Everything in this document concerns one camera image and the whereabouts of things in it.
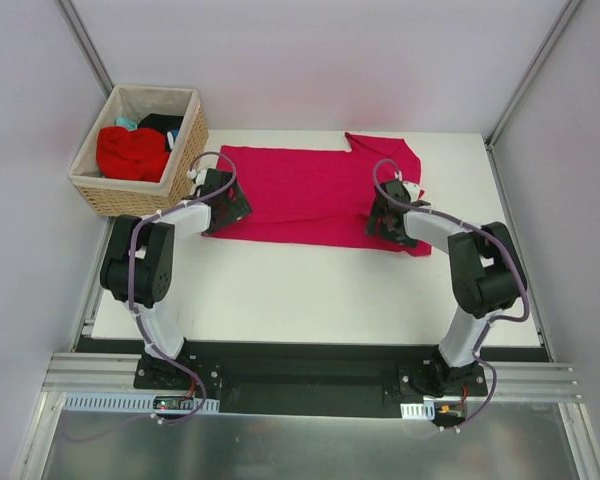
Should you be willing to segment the magenta pink t shirt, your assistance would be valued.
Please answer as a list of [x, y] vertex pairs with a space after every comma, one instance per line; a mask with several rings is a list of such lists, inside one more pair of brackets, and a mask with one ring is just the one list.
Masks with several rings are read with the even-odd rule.
[[218, 167], [235, 170], [252, 212], [222, 229], [222, 239], [431, 254], [419, 242], [403, 247], [366, 232], [374, 183], [401, 171], [419, 183], [421, 161], [402, 138], [345, 133], [346, 150], [223, 145]]

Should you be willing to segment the wicker basket with liner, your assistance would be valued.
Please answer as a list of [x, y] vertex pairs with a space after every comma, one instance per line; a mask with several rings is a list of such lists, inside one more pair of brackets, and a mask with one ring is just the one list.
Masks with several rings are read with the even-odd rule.
[[[138, 122], [150, 113], [181, 116], [183, 122], [159, 182], [107, 178], [96, 161], [101, 129], [119, 116]], [[148, 215], [189, 194], [191, 167], [209, 137], [199, 93], [194, 89], [118, 84], [113, 87], [68, 172], [71, 183], [101, 216]]]

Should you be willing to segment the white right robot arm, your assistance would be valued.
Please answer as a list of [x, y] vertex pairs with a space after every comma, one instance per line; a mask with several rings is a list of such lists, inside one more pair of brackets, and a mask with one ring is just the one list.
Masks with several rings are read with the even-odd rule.
[[477, 227], [423, 201], [398, 179], [377, 183], [366, 232], [399, 246], [423, 242], [448, 256], [457, 309], [428, 363], [410, 377], [414, 390], [449, 395], [476, 375], [494, 322], [526, 293], [527, 282], [506, 225]]

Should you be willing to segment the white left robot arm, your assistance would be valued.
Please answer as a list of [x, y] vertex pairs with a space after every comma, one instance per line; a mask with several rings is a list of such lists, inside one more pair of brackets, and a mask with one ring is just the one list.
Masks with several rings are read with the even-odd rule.
[[100, 285], [129, 311], [145, 353], [159, 360], [156, 375], [168, 388], [184, 387], [190, 363], [178, 356], [185, 337], [170, 292], [176, 242], [212, 236], [252, 213], [233, 171], [208, 169], [194, 193], [145, 218], [115, 218], [100, 269]]

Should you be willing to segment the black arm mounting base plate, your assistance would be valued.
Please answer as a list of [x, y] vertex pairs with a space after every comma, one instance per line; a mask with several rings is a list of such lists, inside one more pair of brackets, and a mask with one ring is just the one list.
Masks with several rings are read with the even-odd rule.
[[188, 341], [177, 362], [142, 354], [134, 387], [194, 385], [224, 413], [353, 418], [396, 418], [425, 397], [487, 394], [482, 367], [451, 370], [433, 346]]

